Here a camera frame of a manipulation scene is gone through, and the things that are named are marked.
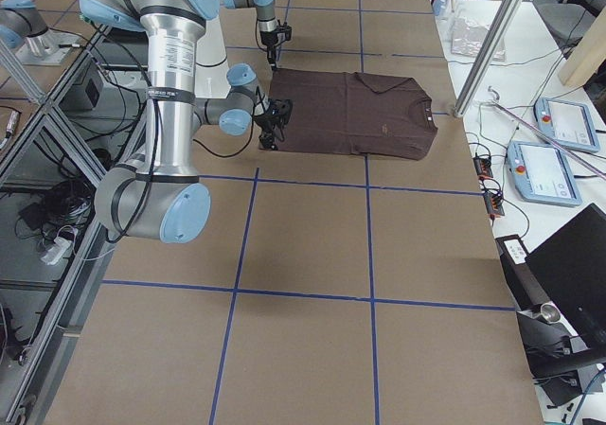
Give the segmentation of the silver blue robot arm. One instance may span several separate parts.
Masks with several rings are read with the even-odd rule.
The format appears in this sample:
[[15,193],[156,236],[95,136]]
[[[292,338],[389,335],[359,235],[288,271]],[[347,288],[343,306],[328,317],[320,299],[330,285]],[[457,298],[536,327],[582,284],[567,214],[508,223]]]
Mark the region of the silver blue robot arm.
[[276,71],[277,50],[292,38],[292,27],[281,23],[276,16],[276,0],[222,0],[227,9],[254,9],[256,21],[254,40],[257,48],[265,53],[271,69]]
[[276,0],[79,0],[81,13],[108,27],[148,38],[146,140],[103,177],[95,212],[115,243],[124,237],[186,243],[205,227],[209,190],[192,165],[195,133],[215,125],[238,136],[259,127],[273,149],[293,104],[263,91],[253,68],[229,65],[221,9],[253,9],[269,62],[292,30],[276,17]]

